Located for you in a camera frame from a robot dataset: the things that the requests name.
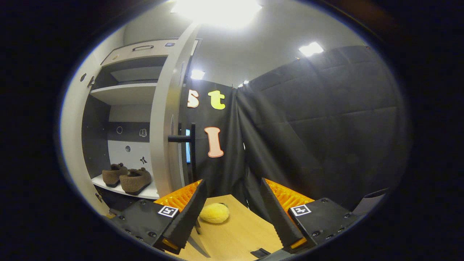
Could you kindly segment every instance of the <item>orange letter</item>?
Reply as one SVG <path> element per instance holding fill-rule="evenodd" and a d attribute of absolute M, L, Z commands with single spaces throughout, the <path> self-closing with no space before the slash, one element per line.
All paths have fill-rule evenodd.
<path fill-rule="evenodd" d="M 195 108 L 200 104 L 200 102 L 198 101 L 198 99 L 196 97 L 198 97 L 198 92 L 197 91 L 188 90 L 187 107 Z"/>
<path fill-rule="evenodd" d="M 205 132 L 208 134 L 209 140 L 209 152 L 208 156 L 211 158 L 217 158 L 224 155 L 219 144 L 219 133 L 221 130 L 216 127 L 206 127 Z"/>

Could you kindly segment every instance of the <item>drawer handle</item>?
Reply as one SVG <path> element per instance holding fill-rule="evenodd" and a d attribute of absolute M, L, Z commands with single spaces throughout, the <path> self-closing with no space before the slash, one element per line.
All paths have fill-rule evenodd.
<path fill-rule="evenodd" d="M 135 51 L 137 48 L 142 48 L 142 47 L 150 47 L 150 49 L 151 49 L 151 48 L 153 48 L 154 46 L 139 46 L 139 47 L 136 47 L 136 48 L 132 49 L 132 51 Z"/>

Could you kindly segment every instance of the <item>brown slipper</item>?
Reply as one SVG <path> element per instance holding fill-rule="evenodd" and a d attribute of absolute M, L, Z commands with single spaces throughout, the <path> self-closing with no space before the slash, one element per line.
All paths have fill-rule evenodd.
<path fill-rule="evenodd" d="M 130 195 L 138 195 L 151 183 L 150 172 L 146 171 L 145 168 L 139 170 L 130 169 L 129 174 L 119 177 L 121 180 L 122 189 Z"/>
<path fill-rule="evenodd" d="M 108 187 L 116 187 L 119 184 L 119 177 L 127 175 L 127 168 L 122 163 L 112 164 L 111 170 L 102 170 L 103 182 Z"/>

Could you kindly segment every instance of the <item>ceiling light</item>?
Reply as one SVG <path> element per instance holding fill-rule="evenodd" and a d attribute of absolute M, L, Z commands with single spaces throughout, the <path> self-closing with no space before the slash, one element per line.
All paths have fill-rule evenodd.
<path fill-rule="evenodd" d="M 200 70 L 192 70 L 192 75 L 190 78 L 195 79 L 195 80 L 201 80 L 203 79 L 203 76 L 205 75 L 205 72 L 200 71 Z"/>
<path fill-rule="evenodd" d="M 305 56 L 311 56 L 311 55 L 313 55 L 315 53 L 321 53 L 321 52 L 324 51 L 324 49 L 322 49 L 322 47 L 316 42 L 312 42 L 307 46 L 302 46 L 302 47 L 300 47 L 299 50 Z"/>
<path fill-rule="evenodd" d="M 253 0 L 178 0 L 171 13 L 178 13 L 194 22 L 228 28 L 248 24 L 261 6 Z"/>

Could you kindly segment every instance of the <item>yellow letter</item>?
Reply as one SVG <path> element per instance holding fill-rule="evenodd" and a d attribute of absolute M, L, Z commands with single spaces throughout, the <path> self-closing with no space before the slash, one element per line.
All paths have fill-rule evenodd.
<path fill-rule="evenodd" d="M 221 94 L 220 91 L 216 90 L 216 91 L 209 92 L 208 96 L 211 96 L 211 106 L 214 109 L 222 110 L 226 107 L 225 104 L 221 104 L 221 99 L 224 99 L 225 96 Z"/>

